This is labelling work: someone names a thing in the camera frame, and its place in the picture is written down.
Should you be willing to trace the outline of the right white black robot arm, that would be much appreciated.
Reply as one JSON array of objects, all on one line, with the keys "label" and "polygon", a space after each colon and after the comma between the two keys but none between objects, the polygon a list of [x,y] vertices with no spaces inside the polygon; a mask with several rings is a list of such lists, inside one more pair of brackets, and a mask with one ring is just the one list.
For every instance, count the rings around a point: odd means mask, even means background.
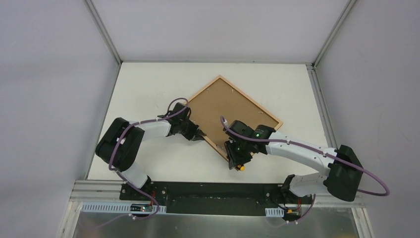
[{"label": "right white black robot arm", "polygon": [[355,200],[362,178],[362,165],[353,149],[341,145],[338,149],[316,146],[287,135],[266,125],[252,129],[235,120],[228,124],[220,119],[229,139],[224,146],[229,167],[242,168],[254,154],[262,153],[290,159],[316,171],[305,176],[289,175],[281,187],[281,197],[287,203],[294,203],[309,194],[329,193],[347,202]]}]

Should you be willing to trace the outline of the brown wooden photo frame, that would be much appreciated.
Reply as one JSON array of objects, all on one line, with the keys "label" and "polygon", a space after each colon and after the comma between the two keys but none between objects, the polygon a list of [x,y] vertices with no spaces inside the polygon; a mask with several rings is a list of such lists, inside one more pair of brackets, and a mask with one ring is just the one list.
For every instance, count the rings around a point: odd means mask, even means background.
[{"label": "brown wooden photo frame", "polygon": [[278,130],[283,125],[282,120],[221,75],[191,97],[188,107],[190,120],[206,134],[204,140],[226,161],[224,142],[228,136],[221,116],[229,123],[239,120],[251,128],[262,124]]}]

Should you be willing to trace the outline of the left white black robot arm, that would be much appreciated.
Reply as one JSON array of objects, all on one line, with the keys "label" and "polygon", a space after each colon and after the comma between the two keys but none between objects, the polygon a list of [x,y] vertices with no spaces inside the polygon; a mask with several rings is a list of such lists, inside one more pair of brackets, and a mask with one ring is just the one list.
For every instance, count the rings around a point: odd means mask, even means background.
[{"label": "left white black robot arm", "polygon": [[130,122],[116,118],[99,140],[95,155],[108,165],[132,187],[132,194],[138,200],[150,197],[151,178],[136,164],[136,158],[143,141],[181,134],[189,141],[203,140],[206,134],[191,121],[192,110],[180,98],[173,100],[164,115],[155,119]]}]

